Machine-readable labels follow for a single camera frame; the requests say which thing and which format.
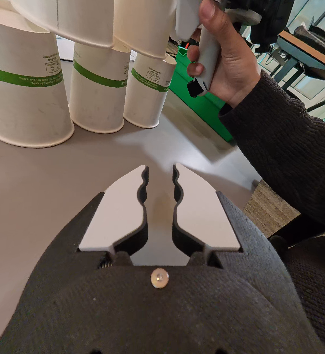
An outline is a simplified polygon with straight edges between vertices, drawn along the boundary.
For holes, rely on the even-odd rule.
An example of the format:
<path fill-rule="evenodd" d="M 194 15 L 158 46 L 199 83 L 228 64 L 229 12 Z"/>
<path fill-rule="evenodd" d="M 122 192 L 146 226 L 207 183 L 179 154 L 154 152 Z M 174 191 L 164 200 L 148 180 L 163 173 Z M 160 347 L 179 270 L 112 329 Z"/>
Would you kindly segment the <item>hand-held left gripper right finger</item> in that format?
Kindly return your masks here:
<path fill-rule="evenodd" d="M 172 240 L 189 258 L 213 252 L 239 252 L 240 242 L 218 197 L 205 179 L 181 163 L 173 165 L 174 199 Z"/>

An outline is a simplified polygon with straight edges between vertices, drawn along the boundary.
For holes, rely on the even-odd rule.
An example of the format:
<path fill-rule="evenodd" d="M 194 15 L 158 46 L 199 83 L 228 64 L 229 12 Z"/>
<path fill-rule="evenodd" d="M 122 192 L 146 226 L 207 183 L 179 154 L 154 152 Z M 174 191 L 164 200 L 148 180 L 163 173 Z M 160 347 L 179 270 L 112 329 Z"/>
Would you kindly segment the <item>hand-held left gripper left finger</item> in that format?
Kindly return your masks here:
<path fill-rule="evenodd" d="M 141 165 L 112 183 L 88 224 L 78 246 L 81 252 L 107 251 L 111 255 L 124 251 L 130 255 L 147 242 L 133 242 L 133 237 L 147 225 L 146 186 L 149 168 Z"/>

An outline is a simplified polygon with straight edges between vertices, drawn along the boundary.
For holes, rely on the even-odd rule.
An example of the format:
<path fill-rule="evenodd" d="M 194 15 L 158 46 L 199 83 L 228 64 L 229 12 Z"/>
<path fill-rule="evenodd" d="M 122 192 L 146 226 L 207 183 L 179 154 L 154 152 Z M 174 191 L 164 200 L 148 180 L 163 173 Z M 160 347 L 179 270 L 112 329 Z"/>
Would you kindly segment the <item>white paper cup green band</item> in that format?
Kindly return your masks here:
<path fill-rule="evenodd" d="M 74 130 L 55 35 L 0 3 L 0 141 L 51 147 Z"/>
<path fill-rule="evenodd" d="M 11 0 L 32 23 L 73 42 L 114 46 L 114 0 Z"/>
<path fill-rule="evenodd" d="M 124 125 L 130 49 L 118 39 L 112 48 L 75 43 L 69 111 L 81 128 L 109 134 Z"/>
<path fill-rule="evenodd" d="M 176 65 L 168 53 L 162 60 L 137 54 L 128 75 L 123 112 L 126 121 L 144 129 L 159 124 Z"/>
<path fill-rule="evenodd" d="M 139 54 L 164 60 L 175 14 L 174 0 L 115 0 L 113 35 Z"/>

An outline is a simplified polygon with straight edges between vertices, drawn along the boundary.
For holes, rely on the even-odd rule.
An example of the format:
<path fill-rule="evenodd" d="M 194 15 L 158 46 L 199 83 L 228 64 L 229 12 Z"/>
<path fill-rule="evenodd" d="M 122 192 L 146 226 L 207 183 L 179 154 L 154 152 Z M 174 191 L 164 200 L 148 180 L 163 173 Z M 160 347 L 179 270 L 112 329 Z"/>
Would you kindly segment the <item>person's right hand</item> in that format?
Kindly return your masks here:
<path fill-rule="evenodd" d="M 201 2 L 199 19 L 221 46 L 209 91 L 234 109 L 257 85 L 261 70 L 247 43 L 215 2 Z"/>

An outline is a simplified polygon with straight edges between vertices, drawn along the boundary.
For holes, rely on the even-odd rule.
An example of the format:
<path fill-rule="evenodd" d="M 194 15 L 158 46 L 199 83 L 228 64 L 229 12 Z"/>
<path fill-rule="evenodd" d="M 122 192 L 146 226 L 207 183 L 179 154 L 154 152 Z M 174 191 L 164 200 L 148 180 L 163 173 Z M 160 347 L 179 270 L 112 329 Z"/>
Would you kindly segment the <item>green plastic bin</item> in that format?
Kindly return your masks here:
<path fill-rule="evenodd" d="M 190 82 L 192 78 L 187 74 L 187 66 L 190 63 L 187 58 L 187 49 L 178 47 L 176 62 L 177 65 L 169 89 L 226 142 L 232 141 L 232 135 L 223 126 L 218 117 L 219 111 L 224 107 L 225 102 L 211 93 L 192 98 L 188 92 L 187 83 Z"/>

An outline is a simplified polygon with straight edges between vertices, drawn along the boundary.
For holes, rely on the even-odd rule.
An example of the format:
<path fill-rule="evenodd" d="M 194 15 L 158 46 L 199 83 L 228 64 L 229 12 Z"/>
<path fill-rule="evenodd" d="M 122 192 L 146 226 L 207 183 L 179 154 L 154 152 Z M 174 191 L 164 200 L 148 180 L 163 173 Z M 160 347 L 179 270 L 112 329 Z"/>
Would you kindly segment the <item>person's dark clothed body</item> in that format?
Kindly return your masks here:
<path fill-rule="evenodd" d="M 268 240 L 286 265 L 307 318 L 325 345 L 325 235 L 292 247 L 278 235 Z"/>

